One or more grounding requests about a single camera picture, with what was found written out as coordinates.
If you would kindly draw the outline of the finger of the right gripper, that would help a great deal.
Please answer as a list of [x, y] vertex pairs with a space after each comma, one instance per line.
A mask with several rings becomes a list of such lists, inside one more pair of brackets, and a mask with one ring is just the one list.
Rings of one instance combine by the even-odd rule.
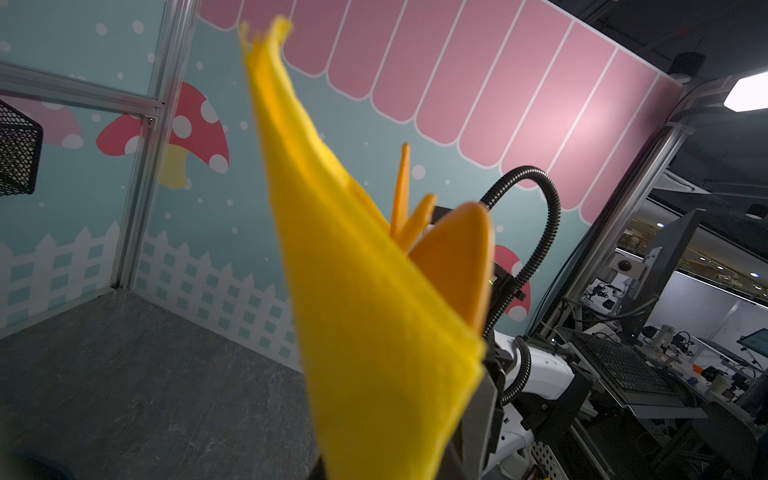
[[488, 449], [497, 387], [485, 373], [445, 449], [437, 479], [480, 479]]

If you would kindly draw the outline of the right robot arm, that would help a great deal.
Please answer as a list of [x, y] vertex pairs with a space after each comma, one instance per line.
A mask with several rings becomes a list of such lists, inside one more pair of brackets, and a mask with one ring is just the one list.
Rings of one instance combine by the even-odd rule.
[[497, 472], [505, 479], [565, 479], [557, 442], [566, 438], [591, 388], [587, 375], [553, 341], [508, 336], [496, 329], [507, 313], [525, 313], [529, 282], [552, 247], [561, 204], [550, 177], [533, 166], [504, 174], [480, 202], [492, 209], [517, 183], [533, 181], [542, 191], [547, 218], [527, 261], [498, 246], [489, 283], [489, 311], [482, 337], [488, 345], [486, 376], [465, 410], [438, 468], [439, 479], [480, 479]]

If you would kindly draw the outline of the orange plastic fork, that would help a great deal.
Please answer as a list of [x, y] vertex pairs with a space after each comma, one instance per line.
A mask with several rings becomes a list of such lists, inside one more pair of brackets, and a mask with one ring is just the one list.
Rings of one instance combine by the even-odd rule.
[[430, 224], [437, 199], [435, 194], [430, 193], [421, 200], [409, 217], [402, 221], [392, 221], [391, 236], [404, 252], [409, 252], [412, 249]]

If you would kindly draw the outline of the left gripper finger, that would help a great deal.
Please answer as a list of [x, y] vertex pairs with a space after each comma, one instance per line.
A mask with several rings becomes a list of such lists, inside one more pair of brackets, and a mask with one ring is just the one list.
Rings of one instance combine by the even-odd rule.
[[322, 457], [319, 457], [310, 470], [307, 480], [326, 480], [325, 464]]

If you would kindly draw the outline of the orange plastic spoon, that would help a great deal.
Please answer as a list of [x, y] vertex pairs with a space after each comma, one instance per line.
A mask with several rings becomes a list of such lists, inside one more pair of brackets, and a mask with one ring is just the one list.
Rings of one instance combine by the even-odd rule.
[[494, 234], [489, 210], [468, 202], [443, 215], [409, 252], [447, 304], [477, 336], [491, 296]]

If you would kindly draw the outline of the orange plastic knife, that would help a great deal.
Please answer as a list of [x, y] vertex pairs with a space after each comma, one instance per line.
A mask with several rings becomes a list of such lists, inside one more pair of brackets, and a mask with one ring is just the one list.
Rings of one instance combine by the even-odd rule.
[[396, 238], [400, 234], [408, 219], [410, 168], [410, 145], [404, 143], [401, 149], [401, 160], [390, 222], [390, 236], [392, 238]]

